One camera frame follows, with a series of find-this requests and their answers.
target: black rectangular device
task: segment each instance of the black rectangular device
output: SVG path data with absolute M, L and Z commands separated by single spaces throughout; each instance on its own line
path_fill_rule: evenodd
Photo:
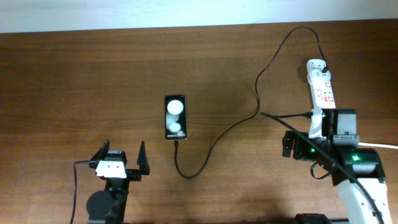
M 165 105 L 165 137 L 166 140 L 183 140 L 187 138 L 187 117 L 185 96 L 166 96 Z

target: black strap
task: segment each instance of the black strap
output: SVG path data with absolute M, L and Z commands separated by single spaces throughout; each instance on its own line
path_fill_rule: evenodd
M 313 178 L 315 178 L 315 179 L 317 179 L 317 180 L 322 180 L 322 179 L 328 177 L 328 176 L 331 174 L 331 172 L 327 172 L 325 175 L 323 175 L 323 176 L 321 176 L 321 177 L 315 177 L 315 175 L 313 174 L 313 170 L 314 170 L 314 168 L 315 168 L 318 164 L 319 164 L 318 162 L 314 162 L 314 164 L 311 165 L 310 172 L 311 172 L 311 176 L 312 176 Z

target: white cord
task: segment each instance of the white cord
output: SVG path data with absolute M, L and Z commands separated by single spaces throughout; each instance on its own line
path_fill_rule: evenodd
M 373 143 L 359 142 L 358 145 L 359 145 L 359 146 L 385 147 L 385 148 L 389 148 L 389 149 L 398 149 L 398 146 L 387 145 L 387 144 L 373 144 Z

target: white background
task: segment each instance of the white background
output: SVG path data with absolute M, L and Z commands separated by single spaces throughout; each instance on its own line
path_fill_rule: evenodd
M 0 32 L 398 18 L 398 0 L 0 0 Z

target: wood grain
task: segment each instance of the wood grain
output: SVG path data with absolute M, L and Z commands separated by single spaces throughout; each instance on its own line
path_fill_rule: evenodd
M 188 140 L 178 161 L 196 172 L 215 138 L 254 111 L 256 75 L 298 25 L 319 33 L 337 105 L 357 110 L 361 140 L 398 144 L 397 20 L 0 34 L 0 222 L 67 223 L 72 164 L 105 139 L 126 151 L 129 168 L 146 142 L 151 174 L 130 185 L 125 222 L 347 217 L 330 179 L 281 156 L 285 128 L 269 119 L 227 134 L 195 180 L 177 174 L 164 139 L 164 96 L 184 94 Z M 311 33 L 293 33 L 259 81 L 261 111 L 309 111 L 305 63 L 319 57 Z M 288 122 L 309 129 L 308 120 Z M 378 152 L 398 222 L 398 151 Z M 94 170 L 78 167 L 75 223 L 87 222 L 86 200 L 103 187 Z

